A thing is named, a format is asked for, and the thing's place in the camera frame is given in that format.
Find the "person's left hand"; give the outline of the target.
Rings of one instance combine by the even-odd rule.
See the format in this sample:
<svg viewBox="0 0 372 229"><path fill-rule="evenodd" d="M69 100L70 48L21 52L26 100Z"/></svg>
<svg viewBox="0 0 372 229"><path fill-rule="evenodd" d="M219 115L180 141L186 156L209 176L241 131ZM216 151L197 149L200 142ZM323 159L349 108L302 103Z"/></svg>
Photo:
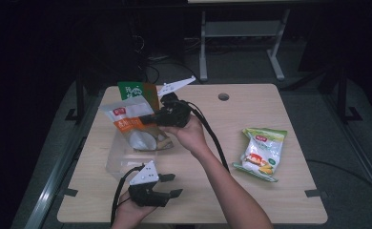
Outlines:
<svg viewBox="0 0 372 229"><path fill-rule="evenodd" d="M135 229L154 210L152 206L138 206L131 200L130 194L125 192L119 198L111 229Z"/></svg>

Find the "black metal stand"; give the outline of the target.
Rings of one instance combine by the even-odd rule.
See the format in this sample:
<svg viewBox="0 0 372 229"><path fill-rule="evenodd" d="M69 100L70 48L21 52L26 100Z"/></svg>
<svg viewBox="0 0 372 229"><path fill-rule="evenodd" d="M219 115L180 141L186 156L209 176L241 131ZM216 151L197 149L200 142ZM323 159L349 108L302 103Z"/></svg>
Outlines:
<svg viewBox="0 0 372 229"><path fill-rule="evenodd" d="M84 85L81 72L78 72L75 78L75 98L76 107L68 111L65 119L79 124L85 113Z"/></svg>
<svg viewBox="0 0 372 229"><path fill-rule="evenodd" d="M362 117L355 107L346 105L347 73L345 67L337 68L337 115L343 124L349 121L362 121Z"/></svg>

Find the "clear plastic container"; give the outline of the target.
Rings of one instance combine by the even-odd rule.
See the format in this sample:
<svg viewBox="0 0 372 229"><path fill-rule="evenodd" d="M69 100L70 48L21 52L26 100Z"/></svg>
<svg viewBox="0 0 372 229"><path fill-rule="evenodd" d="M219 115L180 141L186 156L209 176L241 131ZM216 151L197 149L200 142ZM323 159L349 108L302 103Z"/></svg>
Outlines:
<svg viewBox="0 0 372 229"><path fill-rule="evenodd" d="M147 164L156 157L157 151L144 152L133 149L124 136L116 131L105 169L116 180L120 180L132 168Z"/></svg>

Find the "white metal table frame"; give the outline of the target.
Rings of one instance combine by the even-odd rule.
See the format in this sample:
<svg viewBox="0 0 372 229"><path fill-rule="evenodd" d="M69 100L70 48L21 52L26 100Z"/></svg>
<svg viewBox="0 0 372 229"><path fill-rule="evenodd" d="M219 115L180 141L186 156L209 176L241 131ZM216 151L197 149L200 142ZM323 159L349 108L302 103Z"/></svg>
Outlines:
<svg viewBox="0 0 372 229"><path fill-rule="evenodd" d="M210 4L281 4L287 0L188 0L189 4L203 5ZM275 77L278 81L283 81L285 76L278 61L279 45L287 26L291 12L289 7L284 7L282 14L277 20L248 20L248 19L220 19L209 20L207 10L201 12L200 23L200 50L199 50L199 79L208 80L207 60L206 60L206 39L222 37L273 37L273 46L266 51Z"/></svg>

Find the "orange and white food packet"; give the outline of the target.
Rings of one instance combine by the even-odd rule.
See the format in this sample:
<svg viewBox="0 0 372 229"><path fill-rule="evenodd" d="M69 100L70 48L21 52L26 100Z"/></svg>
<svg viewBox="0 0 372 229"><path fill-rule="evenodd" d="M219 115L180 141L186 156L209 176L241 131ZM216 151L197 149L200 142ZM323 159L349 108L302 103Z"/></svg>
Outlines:
<svg viewBox="0 0 372 229"><path fill-rule="evenodd" d="M156 124L144 124L141 121L140 117L154 113L142 95L101 105L99 109L135 150L160 151L174 146L172 140Z"/></svg>

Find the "green and red food packet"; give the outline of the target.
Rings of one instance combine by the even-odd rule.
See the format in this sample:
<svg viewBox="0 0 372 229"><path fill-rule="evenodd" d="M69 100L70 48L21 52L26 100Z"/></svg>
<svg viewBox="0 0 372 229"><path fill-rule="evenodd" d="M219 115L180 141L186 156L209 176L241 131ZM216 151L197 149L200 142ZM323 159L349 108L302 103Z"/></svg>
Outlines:
<svg viewBox="0 0 372 229"><path fill-rule="evenodd" d="M117 86L122 100L142 95L148 101L154 111L159 110L159 101L155 84L124 81L118 82Z"/></svg>

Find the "green and white food packet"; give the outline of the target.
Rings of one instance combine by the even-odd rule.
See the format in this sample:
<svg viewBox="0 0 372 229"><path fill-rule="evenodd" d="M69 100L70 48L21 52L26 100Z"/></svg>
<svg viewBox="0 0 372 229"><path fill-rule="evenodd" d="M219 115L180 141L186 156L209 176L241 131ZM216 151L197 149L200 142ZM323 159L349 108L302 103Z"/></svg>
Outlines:
<svg viewBox="0 0 372 229"><path fill-rule="evenodd" d="M234 162L233 166L254 177L277 182L274 173L279 166L287 132L268 128L245 128L242 132L249 138L249 143L239 162Z"/></svg>

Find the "silver metal rail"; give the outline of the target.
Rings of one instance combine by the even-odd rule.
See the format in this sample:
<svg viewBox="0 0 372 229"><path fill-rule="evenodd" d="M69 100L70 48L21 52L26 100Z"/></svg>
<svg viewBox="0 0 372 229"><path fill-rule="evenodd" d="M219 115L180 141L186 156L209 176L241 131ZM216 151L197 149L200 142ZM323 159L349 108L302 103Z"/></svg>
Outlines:
<svg viewBox="0 0 372 229"><path fill-rule="evenodd" d="M100 94L86 95L80 120L68 120L71 111L76 114L77 101L75 96L64 97L16 213L14 229L43 228L55 198L65 190L64 181L71 177L70 169L81 152L101 98Z"/></svg>

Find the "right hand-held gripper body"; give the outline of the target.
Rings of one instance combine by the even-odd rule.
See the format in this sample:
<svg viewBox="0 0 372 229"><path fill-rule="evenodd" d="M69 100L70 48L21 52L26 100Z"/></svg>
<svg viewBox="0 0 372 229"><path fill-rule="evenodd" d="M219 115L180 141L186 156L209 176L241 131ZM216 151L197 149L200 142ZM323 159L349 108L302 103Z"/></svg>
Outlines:
<svg viewBox="0 0 372 229"><path fill-rule="evenodd" d="M156 113L156 123L158 126L166 127L185 127L189 121L191 108L184 100L179 100L175 91L194 82L196 78L192 75L172 83L165 83L158 91L162 107Z"/></svg>

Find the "person's right hand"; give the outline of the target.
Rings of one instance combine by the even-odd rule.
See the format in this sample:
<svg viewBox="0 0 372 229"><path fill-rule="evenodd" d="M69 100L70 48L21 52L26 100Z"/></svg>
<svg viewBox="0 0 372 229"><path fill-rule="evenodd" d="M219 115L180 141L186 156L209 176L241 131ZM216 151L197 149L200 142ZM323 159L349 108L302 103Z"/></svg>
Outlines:
<svg viewBox="0 0 372 229"><path fill-rule="evenodd" d="M209 150L202 124L194 115L190 116L189 122L183 128L160 126L159 129L174 135L179 143L189 150L194 157L199 157Z"/></svg>

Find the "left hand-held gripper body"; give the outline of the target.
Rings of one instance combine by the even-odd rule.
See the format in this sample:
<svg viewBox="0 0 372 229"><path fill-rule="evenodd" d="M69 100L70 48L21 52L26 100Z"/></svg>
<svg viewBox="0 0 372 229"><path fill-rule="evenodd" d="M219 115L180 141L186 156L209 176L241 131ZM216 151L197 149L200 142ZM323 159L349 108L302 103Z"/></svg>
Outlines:
<svg viewBox="0 0 372 229"><path fill-rule="evenodd" d="M138 206L165 207L170 199L169 193L155 192L153 188L160 181L155 162L151 160L131 179L129 194Z"/></svg>

